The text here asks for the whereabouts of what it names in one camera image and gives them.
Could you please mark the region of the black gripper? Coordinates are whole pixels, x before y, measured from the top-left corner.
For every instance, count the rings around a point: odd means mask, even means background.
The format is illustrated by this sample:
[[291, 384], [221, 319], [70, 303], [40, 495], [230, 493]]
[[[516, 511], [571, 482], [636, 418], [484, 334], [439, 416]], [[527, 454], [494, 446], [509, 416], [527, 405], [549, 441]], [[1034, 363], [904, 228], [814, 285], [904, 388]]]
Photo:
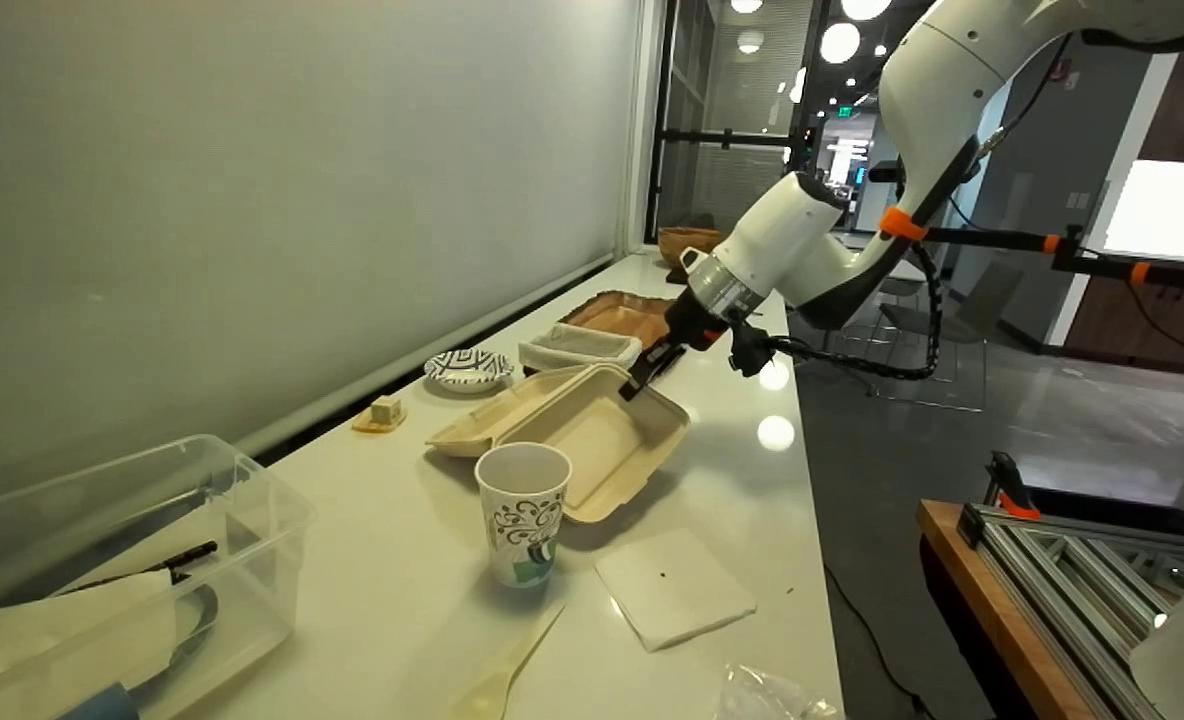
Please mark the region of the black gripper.
[[659, 372], [668, 372], [683, 356], [683, 347], [708, 352], [726, 330], [726, 319], [708, 311], [690, 290], [678, 290], [664, 319], [668, 340], [636, 356], [629, 379], [619, 384], [622, 401], [636, 401]]

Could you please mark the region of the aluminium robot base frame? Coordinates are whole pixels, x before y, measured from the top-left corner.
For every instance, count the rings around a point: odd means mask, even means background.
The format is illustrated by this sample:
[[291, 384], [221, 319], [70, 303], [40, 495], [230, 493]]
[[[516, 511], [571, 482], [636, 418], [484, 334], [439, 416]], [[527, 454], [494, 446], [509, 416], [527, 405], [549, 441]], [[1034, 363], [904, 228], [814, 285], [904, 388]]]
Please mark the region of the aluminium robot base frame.
[[967, 503], [962, 526], [1120, 720], [1184, 720], [1184, 511], [1148, 526]]

